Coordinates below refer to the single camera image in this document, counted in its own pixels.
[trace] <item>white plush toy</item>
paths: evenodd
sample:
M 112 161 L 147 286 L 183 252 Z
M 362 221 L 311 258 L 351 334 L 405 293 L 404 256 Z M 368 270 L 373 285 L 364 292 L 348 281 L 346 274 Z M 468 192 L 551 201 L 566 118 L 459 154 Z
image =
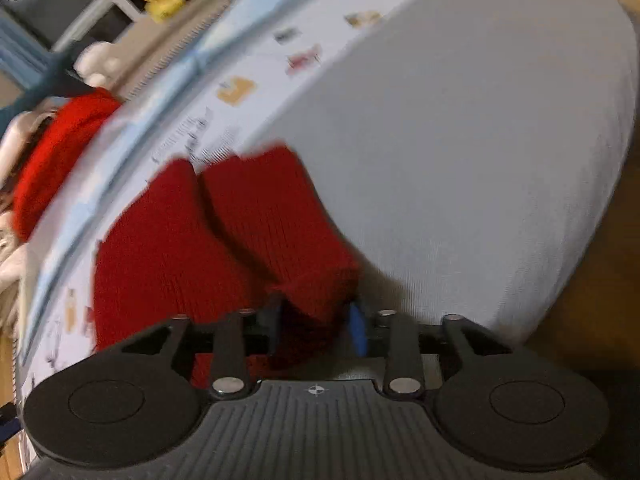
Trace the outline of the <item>white plush toy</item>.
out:
M 78 56 L 74 68 L 89 86 L 108 88 L 121 66 L 120 60 L 111 54 L 113 45 L 97 41 Z

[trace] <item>stuffed animal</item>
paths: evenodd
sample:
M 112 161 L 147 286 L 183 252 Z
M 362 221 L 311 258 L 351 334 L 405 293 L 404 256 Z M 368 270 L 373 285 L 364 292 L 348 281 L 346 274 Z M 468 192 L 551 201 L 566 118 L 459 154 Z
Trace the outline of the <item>stuffed animal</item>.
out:
M 74 68 L 84 82 L 94 88 L 108 88 L 120 69 L 121 62 L 115 57 L 107 41 L 97 41 L 82 51 Z
M 156 23 L 162 23 L 183 8 L 185 3 L 186 0 L 149 0 L 145 10 Z

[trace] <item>light blue blanket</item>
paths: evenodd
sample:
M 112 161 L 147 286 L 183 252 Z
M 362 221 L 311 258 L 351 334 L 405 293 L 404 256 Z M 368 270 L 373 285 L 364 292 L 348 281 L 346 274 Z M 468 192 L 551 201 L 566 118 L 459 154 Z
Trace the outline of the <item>light blue blanket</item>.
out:
M 81 187 L 76 202 L 65 214 L 62 228 L 45 257 L 29 312 L 26 334 L 20 350 L 25 364 L 43 319 L 47 303 L 60 280 L 65 264 L 78 250 L 82 235 L 98 221 L 97 212 L 114 179 L 140 144 L 155 133 L 154 127 L 172 109 L 186 89 L 207 71 L 207 66 L 241 36 L 254 30 L 291 0 L 238 0 L 219 22 L 177 59 L 152 86 L 137 98 L 135 107 L 117 115 L 99 137 L 113 137 Z

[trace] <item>wall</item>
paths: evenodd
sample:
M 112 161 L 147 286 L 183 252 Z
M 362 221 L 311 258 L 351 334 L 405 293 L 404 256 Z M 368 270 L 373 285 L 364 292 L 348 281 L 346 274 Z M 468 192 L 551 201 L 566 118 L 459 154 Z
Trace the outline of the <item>wall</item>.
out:
M 0 108 L 13 103 L 20 92 L 14 82 L 0 72 Z

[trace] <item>metal button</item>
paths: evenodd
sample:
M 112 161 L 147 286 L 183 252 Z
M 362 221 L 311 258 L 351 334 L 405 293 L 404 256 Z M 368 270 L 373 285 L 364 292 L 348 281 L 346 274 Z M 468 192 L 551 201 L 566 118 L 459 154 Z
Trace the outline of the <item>metal button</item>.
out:
M 389 387 L 396 394 L 414 394 L 422 385 L 411 377 L 398 377 L 389 383 Z
M 374 320 L 376 326 L 382 326 L 388 328 L 391 324 L 391 320 L 394 318 L 396 314 L 395 310 L 379 310 L 378 316 Z
M 244 388 L 244 381 L 237 377 L 220 377 L 213 381 L 213 389 L 221 395 L 236 394 Z

